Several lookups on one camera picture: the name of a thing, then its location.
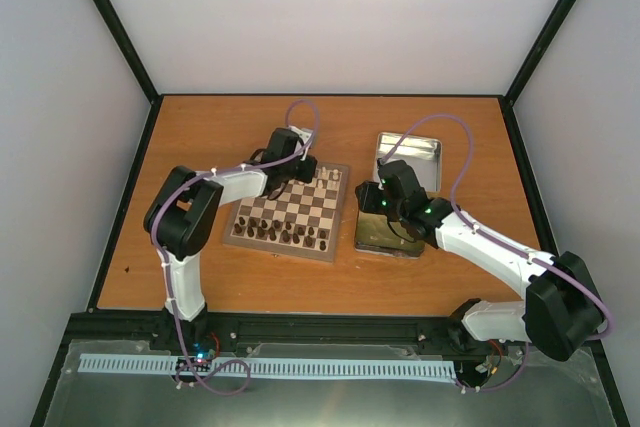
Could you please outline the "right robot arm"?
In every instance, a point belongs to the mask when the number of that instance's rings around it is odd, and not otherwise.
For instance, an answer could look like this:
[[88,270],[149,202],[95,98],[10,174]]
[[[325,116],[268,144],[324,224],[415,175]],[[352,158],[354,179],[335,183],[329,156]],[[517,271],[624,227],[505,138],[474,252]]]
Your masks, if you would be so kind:
[[447,199],[430,196],[403,160],[381,164],[377,181],[355,189],[361,212],[398,224],[414,241],[457,255],[519,295],[516,302],[471,299],[449,317],[456,349],[489,340],[528,342],[568,360],[608,321],[584,260],[528,248],[478,222]]

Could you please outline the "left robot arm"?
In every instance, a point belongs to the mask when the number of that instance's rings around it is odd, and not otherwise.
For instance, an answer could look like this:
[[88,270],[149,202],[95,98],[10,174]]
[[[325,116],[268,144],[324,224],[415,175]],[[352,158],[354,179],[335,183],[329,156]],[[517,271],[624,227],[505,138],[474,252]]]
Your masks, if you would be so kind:
[[206,301],[201,289],[200,253],[218,208],[245,198],[273,194],[286,183],[310,182],[317,160],[308,154],[315,132],[294,126],[276,129],[256,158],[229,169],[171,170],[147,211],[143,227],[163,270],[165,308],[178,320],[172,335],[186,349],[201,347],[208,325],[198,318]]

